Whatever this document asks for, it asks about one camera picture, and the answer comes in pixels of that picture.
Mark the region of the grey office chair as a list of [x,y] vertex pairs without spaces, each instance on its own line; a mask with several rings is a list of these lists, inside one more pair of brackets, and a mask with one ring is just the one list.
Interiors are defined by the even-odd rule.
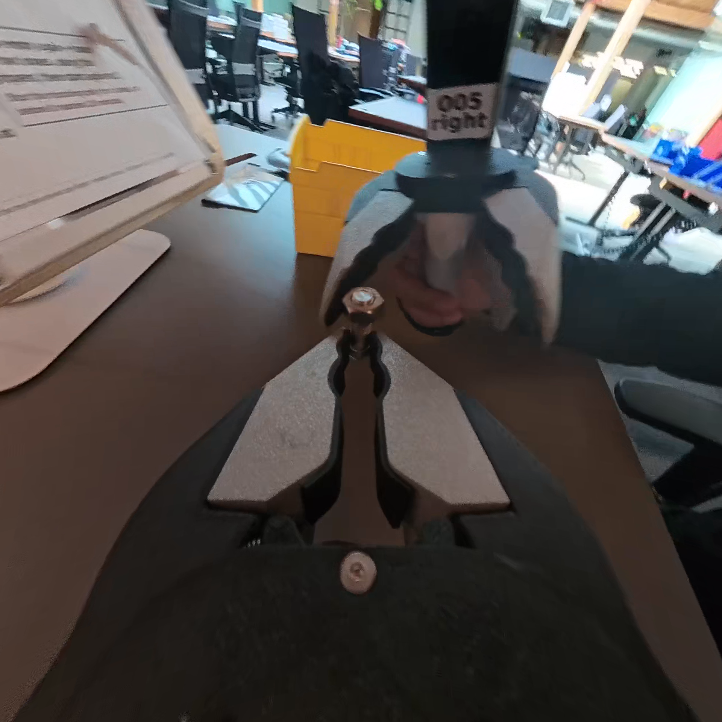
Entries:
[[690,445],[685,455],[652,482],[662,500],[699,510],[720,500],[720,402],[633,378],[618,381],[614,397],[628,418]]

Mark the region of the silver hex nut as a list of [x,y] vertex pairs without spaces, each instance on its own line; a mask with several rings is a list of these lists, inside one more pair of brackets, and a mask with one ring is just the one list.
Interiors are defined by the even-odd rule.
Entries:
[[368,328],[381,317],[385,307],[384,297],[372,287],[356,287],[343,298],[345,315],[350,323]]

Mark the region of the wooden standing desk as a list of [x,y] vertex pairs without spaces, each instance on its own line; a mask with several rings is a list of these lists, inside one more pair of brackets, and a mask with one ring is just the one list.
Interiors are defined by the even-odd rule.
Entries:
[[[571,146],[573,131],[591,131],[600,140],[604,155],[622,168],[622,172],[597,210],[587,221],[570,218],[577,226],[595,232],[591,254],[611,253],[618,260],[641,262],[653,250],[661,249],[666,233],[681,221],[720,234],[720,188],[698,183],[698,176],[683,177],[671,171],[671,164],[654,155],[652,141],[640,142],[604,132],[604,125],[580,115],[553,115],[559,129],[567,131],[563,153]],[[631,230],[602,230],[597,222],[621,190],[629,176],[648,176],[649,195],[655,200],[652,210]]]

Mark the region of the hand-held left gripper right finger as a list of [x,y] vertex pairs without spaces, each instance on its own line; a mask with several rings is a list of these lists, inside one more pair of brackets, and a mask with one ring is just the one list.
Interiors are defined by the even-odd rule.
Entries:
[[393,528],[503,512],[510,498],[455,389],[385,334],[369,342],[376,493]]

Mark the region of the grey desk with wooden edge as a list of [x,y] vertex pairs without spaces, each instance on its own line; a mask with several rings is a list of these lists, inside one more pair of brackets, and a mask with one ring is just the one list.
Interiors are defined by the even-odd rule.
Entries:
[[402,97],[385,97],[353,105],[349,120],[367,128],[427,139],[427,106]]

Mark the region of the person's right hand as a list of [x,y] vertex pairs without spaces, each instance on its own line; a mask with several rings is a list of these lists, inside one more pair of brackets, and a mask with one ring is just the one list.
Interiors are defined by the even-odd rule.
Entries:
[[512,295],[502,281],[501,264],[480,237],[470,239],[451,292],[428,284],[427,246],[425,228],[417,224],[389,272],[391,291],[412,323],[425,331],[456,328],[469,319],[508,323]]

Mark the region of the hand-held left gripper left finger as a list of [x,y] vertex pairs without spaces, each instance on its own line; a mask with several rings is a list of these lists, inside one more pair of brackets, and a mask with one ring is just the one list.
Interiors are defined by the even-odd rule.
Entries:
[[264,386],[210,489],[210,506],[309,524],[331,509],[344,435],[338,344],[335,335],[325,338]]

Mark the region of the black patterned card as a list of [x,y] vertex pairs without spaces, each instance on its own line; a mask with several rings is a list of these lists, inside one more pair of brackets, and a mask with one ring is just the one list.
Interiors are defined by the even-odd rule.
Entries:
[[284,180],[255,165],[227,168],[221,184],[202,198],[205,206],[257,213],[278,191]]

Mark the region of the black chair with jacket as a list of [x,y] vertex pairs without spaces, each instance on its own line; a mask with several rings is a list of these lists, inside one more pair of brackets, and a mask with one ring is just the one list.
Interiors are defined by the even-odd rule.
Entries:
[[297,5],[292,13],[305,114],[319,126],[350,122],[349,109],[357,100],[353,71],[330,57],[323,15]]

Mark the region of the blue plastic bins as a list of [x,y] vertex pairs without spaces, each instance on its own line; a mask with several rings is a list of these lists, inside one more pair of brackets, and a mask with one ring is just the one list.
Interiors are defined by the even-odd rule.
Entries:
[[675,176],[712,191],[721,190],[721,120],[694,147],[682,141],[660,140],[650,160],[665,165]]

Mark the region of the yellow plastic bin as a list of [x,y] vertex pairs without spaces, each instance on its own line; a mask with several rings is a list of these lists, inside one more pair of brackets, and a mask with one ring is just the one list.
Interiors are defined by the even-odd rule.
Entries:
[[419,139],[301,116],[288,139],[297,253],[333,258],[358,190],[425,148]]

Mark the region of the printed instruction sheet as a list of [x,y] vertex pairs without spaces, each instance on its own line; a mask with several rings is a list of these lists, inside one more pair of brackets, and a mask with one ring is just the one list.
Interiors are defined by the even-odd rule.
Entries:
[[220,144],[146,2],[1,2],[1,232],[11,238]]

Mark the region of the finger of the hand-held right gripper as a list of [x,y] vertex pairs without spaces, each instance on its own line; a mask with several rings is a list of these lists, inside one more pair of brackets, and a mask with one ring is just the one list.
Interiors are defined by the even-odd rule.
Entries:
[[478,215],[491,323],[549,345],[562,300],[562,251],[557,194],[535,170],[519,170],[514,184],[483,200]]
[[414,202],[399,189],[395,172],[361,187],[347,213],[320,303],[320,320],[332,327],[345,314],[344,296],[364,287],[417,225]]

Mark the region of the black office chair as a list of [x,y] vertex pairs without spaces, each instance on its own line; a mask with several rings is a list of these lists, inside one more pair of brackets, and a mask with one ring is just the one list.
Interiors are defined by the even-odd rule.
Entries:
[[256,132],[265,130],[258,116],[261,81],[258,71],[258,40],[261,15],[241,3],[234,3],[236,26],[233,35],[215,32],[210,44],[211,85],[218,102],[216,120],[240,124]]
[[357,99],[361,103],[400,96],[415,99],[417,93],[399,81],[415,76],[421,59],[403,42],[385,43],[358,34],[359,67]]

